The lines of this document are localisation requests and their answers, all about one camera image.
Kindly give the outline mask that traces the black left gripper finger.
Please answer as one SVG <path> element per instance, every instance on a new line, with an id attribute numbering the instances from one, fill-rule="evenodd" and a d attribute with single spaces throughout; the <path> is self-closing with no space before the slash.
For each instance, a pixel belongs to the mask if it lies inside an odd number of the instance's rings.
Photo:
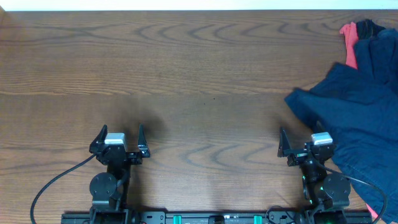
<path id="1" fill-rule="evenodd" d="M 93 140 L 93 146 L 104 144 L 107 134 L 108 134 L 108 127 L 106 124 L 104 124 L 97 137 L 95 137 L 95 139 Z"/>
<path id="2" fill-rule="evenodd" d="M 144 125 L 139 125 L 139 136 L 137 146 L 141 152 L 147 152 L 147 141 L 144 134 Z"/>

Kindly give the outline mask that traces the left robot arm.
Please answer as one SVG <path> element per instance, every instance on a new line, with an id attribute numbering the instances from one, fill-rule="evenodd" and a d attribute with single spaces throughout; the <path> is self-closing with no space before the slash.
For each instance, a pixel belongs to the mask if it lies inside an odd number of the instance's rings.
<path id="1" fill-rule="evenodd" d="M 127 207 L 127 192 L 131 167 L 150 157 L 144 126 L 139 125 L 135 152 L 127 152 L 124 133 L 110 133 L 106 125 L 90 144 L 89 152 L 107 167 L 90 182 L 90 223 L 140 223 L 140 214 Z"/>

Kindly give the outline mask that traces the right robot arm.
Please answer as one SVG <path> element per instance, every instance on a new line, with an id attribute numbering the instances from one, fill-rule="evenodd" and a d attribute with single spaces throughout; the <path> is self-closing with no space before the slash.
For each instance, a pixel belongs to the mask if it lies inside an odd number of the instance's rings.
<path id="1" fill-rule="evenodd" d="M 286 157 L 289 167 L 300 168 L 303 194 L 310 202 L 310 207 L 292 217 L 294 223 L 346 223 L 343 210 L 349 205 L 350 182 L 325 168 L 335 148 L 330 134 L 322 132 L 311 135 L 303 148 L 294 149 L 285 129 L 280 128 L 277 156 Z"/>

